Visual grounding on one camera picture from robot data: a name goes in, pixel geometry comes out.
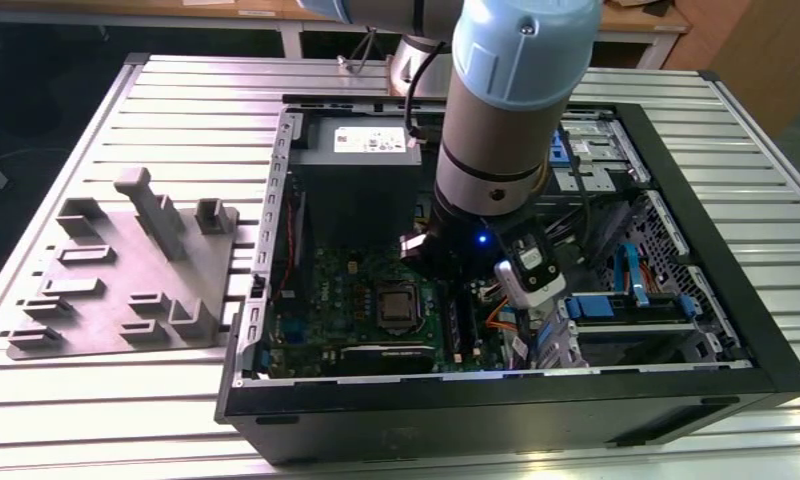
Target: wooden cabinet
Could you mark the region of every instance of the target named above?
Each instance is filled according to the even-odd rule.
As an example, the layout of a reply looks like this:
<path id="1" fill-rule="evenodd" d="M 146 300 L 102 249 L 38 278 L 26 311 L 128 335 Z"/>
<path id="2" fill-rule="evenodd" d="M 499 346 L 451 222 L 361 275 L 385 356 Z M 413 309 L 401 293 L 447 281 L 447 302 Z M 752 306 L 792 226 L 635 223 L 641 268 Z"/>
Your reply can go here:
<path id="1" fill-rule="evenodd" d="M 768 135 L 800 112 L 800 0 L 676 0 L 692 23 L 664 68 L 713 70 Z"/>

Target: black cable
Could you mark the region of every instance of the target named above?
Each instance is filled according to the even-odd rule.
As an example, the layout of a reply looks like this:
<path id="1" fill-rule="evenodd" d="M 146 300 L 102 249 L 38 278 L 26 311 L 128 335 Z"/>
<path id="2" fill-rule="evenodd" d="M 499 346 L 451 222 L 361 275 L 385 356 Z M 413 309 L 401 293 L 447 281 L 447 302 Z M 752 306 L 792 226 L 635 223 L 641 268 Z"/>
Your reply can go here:
<path id="1" fill-rule="evenodd" d="M 432 64 L 432 62 L 436 60 L 436 57 L 441 53 L 441 50 L 444 49 L 444 47 L 445 47 L 445 43 L 439 42 L 439 45 L 436 45 L 436 48 L 433 49 L 433 51 L 429 52 L 429 55 L 427 56 L 424 63 L 421 63 L 421 66 L 417 69 L 417 72 L 415 72 L 415 76 L 412 77 L 412 83 L 409 83 L 409 90 L 405 93 L 405 109 L 404 109 L 404 113 L 403 113 L 404 121 L 405 121 L 405 130 L 407 130 L 407 132 L 409 132 L 409 135 L 412 136 L 412 138 L 417 138 L 419 140 L 423 139 L 421 129 L 417 128 L 415 125 L 412 125 L 412 100 L 415 99 L 415 90 L 417 90 L 417 84 L 421 81 L 424 72 L 429 68 L 429 65 Z"/>
<path id="2" fill-rule="evenodd" d="M 361 57 L 361 62 L 359 62 L 356 71 L 352 72 L 353 75 L 359 75 L 364 70 L 364 66 L 368 63 L 368 58 L 371 57 L 371 51 L 373 50 L 373 45 L 376 44 L 376 29 L 371 27 L 365 28 L 368 29 L 368 34 L 359 42 L 359 45 L 356 46 L 356 49 L 353 50 L 352 55 L 349 56 L 349 60 L 355 60 L 355 58 L 359 56 L 359 52 L 361 51 L 361 47 L 367 45 L 367 47 L 364 48 L 364 56 Z"/>

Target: cable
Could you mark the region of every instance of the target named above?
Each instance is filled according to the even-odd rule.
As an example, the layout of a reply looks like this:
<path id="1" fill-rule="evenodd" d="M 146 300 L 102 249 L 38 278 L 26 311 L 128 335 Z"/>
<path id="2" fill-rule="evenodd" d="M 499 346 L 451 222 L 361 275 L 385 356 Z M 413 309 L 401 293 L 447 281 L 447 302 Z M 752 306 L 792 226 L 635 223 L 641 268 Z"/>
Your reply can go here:
<path id="1" fill-rule="evenodd" d="M 364 70 L 364 66 L 368 63 L 368 57 L 371 56 L 371 51 L 373 50 L 373 43 L 376 42 L 376 29 L 375 28 L 371 29 L 371 27 L 368 27 L 368 35 L 365 36 L 364 40 L 367 40 L 368 46 L 364 49 L 364 56 L 361 57 L 361 62 L 359 63 L 359 67 L 356 68 L 353 75 L 359 75 L 361 73 L 361 71 Z M 359 49 L 360 48 L 356 47 L 356 52 L 353 53 L 353 56 L 355 56 L 355 54 L 359 53 Z"/>
<path id="2" fill-rule="evenodd" d="M 536 185 L 533 185 L 533 190 L 531 190 L 532 195 L 537 195 L 545 191 L 545 187 L 548 186 L 548 179 L 551 178 L 551 163 L 548 162 L 548 158 L 545 158 L 544 162 L 543 174 L 539 176 L 539 181 Z"/>
<path id="3" fill-rule="evenodd" d="M 409 90 L 405 92 L 405 108 L 403 113 L 403 119 L 405 121 L 405 131 L 409 132 L 412 138 L 416 138 L 419 140 L 423 140 L 423 134 L 420 128 L 412 125 L 412 100 L 415 99 L 415 90 L 417 90 L 417 84 L 421 81 L 424 72 L 427 71 L 429 65 L 441 53 L 444 45 L 444 42 L 439 42 L 439 45 L 436 45 L 433 51 L 429 53 L 429 55 L 427 55 L 427 59 L 424 60 L 424 63 L 421 63 L 421 66 L 419 67 L 417 72 L 415 72 L 415 76 L 412 77 L 412 83 L 409 83 Z"/>
<path id="4" fill-rule="evenodd" d="M 281 283 L 278 284 L 278 290 L 272 296 L 270 303 L 276 303 L 278 297 L 281 296 L 281 291 L 288 283 L 288 278 L 291 277 L 291 270 L 293 270 L 293 207 L 291 205 L 291 199 L 285 202 L 288 206 L 288 266 L 284 269 L 284 277 L 281 278 Z"/>
<path id="5" fill-rule="evenodd" d="M 495 321 L 495 319 L 497 318 L 497 314 L 504 309 L 504 307 L 507 306 L 508 303 L 509 303 L 509 298 L 504 298 L 504 301 L 497 305 L 497 307 L 495 307 L 495 310 L 492 310 L 492 313 L 489 313 L 489 316 L 485 319 L 487 328 L 503 328 L 505 330 L 512 330 L 513 332 L 516 331 L 516 327 L 513 325 Z"/>

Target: wooden desk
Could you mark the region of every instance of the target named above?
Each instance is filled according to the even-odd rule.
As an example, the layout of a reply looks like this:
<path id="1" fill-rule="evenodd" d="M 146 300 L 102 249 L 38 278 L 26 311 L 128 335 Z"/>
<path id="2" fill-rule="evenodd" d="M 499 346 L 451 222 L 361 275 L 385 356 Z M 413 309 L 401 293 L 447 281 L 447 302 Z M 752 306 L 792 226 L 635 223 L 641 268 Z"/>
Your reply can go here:
<path id="1" fill-rule="evenodd" d="M 285 56 L 301 58 L 300 33 L 364 31 L 304 11 L 296 0 L 236 0 L 184 6 L 181 0 L 0 0 L 0 21 L 85 25 L 126 25 L 278 30 Z M 663 18 L 637 9 L 604 6 L 599 41 L 647 45 L 637 68 L 660 68 L 679 35 L 691 25 L 671 9 Z"/>

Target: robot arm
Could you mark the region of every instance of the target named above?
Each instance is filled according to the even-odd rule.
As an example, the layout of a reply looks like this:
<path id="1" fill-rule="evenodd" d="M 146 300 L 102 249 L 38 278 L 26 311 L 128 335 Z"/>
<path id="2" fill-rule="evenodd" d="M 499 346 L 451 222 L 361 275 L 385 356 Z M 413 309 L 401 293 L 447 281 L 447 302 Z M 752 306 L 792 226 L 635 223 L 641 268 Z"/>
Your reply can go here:
<path id="1" fill-rule="evenodd" d="M 491 273 L 495 264 L 511 303 L 535 306 L 565 282 L 527 205 L 589 65 L 600 0 L 300 0 L 300 5 L 348 23 L 452 41 L 437 202 L 427 238 L 404 243 L 404 258 L 419 270 L 453 277 Z M 497 238 L 489 242 L 496 261 L 476 244 L 481 235 Z M 444 258 L 460 258 L 459 268 L 439 265 Z"/>

